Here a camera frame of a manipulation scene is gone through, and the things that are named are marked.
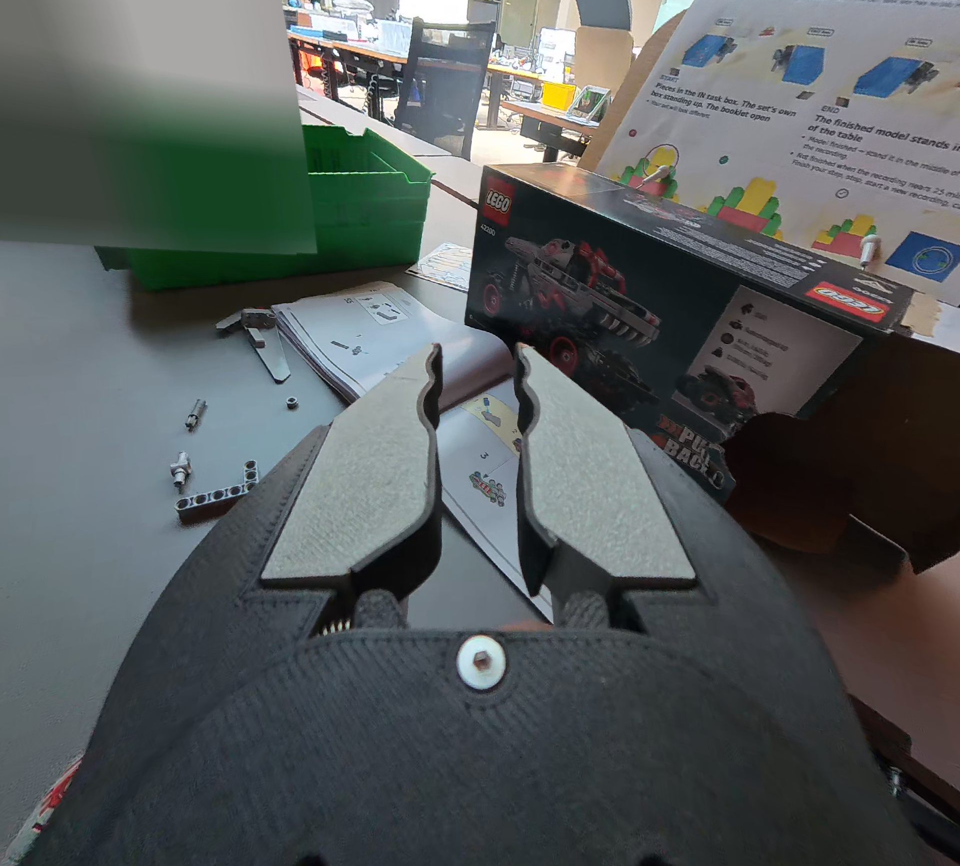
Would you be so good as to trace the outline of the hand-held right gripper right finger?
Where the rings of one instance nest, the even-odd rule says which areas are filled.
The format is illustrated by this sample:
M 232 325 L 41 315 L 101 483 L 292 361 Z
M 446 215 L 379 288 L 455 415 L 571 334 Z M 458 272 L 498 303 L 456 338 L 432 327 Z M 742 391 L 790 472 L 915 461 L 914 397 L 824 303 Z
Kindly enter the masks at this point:
M 687 590 L 697 574 L 632 431 L 532 346 L 515 348 L 517 544 L 532 596 Z

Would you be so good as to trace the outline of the open instruction booklet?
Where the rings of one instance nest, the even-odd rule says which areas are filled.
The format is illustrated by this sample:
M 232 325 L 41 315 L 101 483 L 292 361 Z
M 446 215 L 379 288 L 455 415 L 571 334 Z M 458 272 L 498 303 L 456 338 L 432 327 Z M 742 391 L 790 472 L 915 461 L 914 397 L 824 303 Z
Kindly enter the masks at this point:
M 440 345 L 442 501 L 486 558 L 551 620 L 549 591 L 531 597 L 520 565 L 516 488 L 522 437 L 507 346 L 383 281 L 273 310 L 286 340 L 348 402 L 427 344 Z

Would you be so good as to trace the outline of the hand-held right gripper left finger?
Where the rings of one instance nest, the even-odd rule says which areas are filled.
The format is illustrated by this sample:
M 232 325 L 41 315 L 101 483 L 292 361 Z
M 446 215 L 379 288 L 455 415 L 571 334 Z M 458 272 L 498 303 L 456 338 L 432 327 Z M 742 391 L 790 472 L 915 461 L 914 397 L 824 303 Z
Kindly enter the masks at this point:
M 270 550 L 265 586 L 404 602 L 442 551 L 442 347 L 426 344 L 327 428 Z

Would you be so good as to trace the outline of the black chair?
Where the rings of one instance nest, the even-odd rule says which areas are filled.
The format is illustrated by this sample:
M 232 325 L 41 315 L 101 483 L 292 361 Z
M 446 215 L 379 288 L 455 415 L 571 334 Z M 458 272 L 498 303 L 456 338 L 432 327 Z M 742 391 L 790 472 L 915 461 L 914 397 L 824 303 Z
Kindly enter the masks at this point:
M 469 161 L 495 35 L 492 22 L 434 24 L 415 18 L 394 127 Z

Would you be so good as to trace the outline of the grey angled lego beam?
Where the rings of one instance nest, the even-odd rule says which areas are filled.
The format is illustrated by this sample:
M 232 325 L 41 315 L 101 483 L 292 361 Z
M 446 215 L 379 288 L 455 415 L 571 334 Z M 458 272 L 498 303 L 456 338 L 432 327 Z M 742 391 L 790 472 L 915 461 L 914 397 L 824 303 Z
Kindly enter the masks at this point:
M 246 498 L 258 483 L 258 461 L 248 460 L 244 464 L 243 475 L 238 484 L 194 493 L 175 500 L 174 511 L 177 521 L 181 525 L 192 525 L 217 519 Z

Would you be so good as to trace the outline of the printed instruction sheet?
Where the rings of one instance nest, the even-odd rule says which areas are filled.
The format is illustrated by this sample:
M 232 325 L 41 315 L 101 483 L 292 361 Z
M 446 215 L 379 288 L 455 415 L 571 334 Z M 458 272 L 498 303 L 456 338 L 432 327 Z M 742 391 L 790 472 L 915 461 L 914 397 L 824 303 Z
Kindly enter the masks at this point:
M 694 0 L 596 163 L 958 305 L 959 0 Z

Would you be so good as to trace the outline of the wooden desk with clutter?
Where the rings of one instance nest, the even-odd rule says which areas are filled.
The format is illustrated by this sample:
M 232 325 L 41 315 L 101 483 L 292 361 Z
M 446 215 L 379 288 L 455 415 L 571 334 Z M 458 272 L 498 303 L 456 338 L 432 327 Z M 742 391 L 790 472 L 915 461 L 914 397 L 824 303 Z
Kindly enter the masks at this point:
M 324 94 L 339 101 L 339 75 L 353 77 L 365 89 L 366 115 L 385 121 L 385 101 L 399 97 L 402 70 L 411 43 L 399 50 L 382 42 L 350 41 L 339 33 L 289 27 L 286 35 L 294 61 L 294 76 L 302 83 L 304 75 L 317 76 Z

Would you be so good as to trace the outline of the green plastic bin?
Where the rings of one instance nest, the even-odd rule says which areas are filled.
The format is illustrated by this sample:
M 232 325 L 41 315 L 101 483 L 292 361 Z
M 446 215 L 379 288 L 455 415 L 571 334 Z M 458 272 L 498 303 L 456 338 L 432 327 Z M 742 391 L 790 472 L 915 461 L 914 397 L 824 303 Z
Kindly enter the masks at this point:
M 94 248 L 107 271 L 151 292 L 410 264 L 422 244 L 432 172 L 378 132 L 302 127 L 316 236 L 295 255 Z

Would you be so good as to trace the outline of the lego sticker sheet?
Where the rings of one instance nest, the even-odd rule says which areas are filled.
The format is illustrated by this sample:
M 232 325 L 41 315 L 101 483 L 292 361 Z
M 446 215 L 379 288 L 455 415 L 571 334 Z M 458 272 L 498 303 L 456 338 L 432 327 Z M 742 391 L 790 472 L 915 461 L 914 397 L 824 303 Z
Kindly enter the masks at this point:
M 405 272 L 457 292 L 466 293 L 470 287 L 472 263 L 472 248 L 442 243 L 418 259 Z

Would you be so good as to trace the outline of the red white printed packet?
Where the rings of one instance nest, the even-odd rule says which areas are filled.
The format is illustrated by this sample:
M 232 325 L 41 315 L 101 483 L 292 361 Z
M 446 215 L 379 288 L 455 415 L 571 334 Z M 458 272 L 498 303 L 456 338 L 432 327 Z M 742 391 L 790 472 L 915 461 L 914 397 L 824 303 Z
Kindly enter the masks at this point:
M 19 865 L 34 846 L 36 839 L 46 829 L 54 811 L 64 799 L 66 791 L 78 773 L 84 755 L 77 756 L 49 790 L 19 829 L 17 835 L 6 848 L 2 865 Z

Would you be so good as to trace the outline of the black lego set box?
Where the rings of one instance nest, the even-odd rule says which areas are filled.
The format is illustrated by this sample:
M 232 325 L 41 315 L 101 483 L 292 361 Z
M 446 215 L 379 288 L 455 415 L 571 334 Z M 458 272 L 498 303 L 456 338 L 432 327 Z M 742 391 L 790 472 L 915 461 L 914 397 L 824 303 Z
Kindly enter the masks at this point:
M 562 164 L 484 168 L 464 323 L 534 347 L 719 502 L 724 442 L 809 416 L 914 292 Z

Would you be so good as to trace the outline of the low wooden desk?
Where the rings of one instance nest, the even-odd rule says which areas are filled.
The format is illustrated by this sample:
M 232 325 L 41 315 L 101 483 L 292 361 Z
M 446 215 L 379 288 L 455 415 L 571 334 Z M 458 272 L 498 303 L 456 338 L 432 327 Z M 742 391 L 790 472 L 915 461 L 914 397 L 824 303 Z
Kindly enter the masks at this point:
M 502 100 L 500 107 L 521 116 L 519 135 L 544 147 L 542 162 L 546 164 L 558 162 L 562 154 L 581 159 L 599 128 L 598 122 L 571 118 L 542 104 Z

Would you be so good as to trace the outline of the grey lego wedge assembly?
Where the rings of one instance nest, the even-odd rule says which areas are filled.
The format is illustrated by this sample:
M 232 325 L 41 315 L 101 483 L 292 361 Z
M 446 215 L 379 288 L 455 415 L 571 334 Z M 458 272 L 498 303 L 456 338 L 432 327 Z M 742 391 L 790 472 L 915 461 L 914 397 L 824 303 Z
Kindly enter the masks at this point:
M 291 371 L 282 346 L 277 314 L 272 308 L 244 308 L 218 321 L 214 328 L 227 335 L 241 330 L 260 361 L 277 384 L 284 383 Z

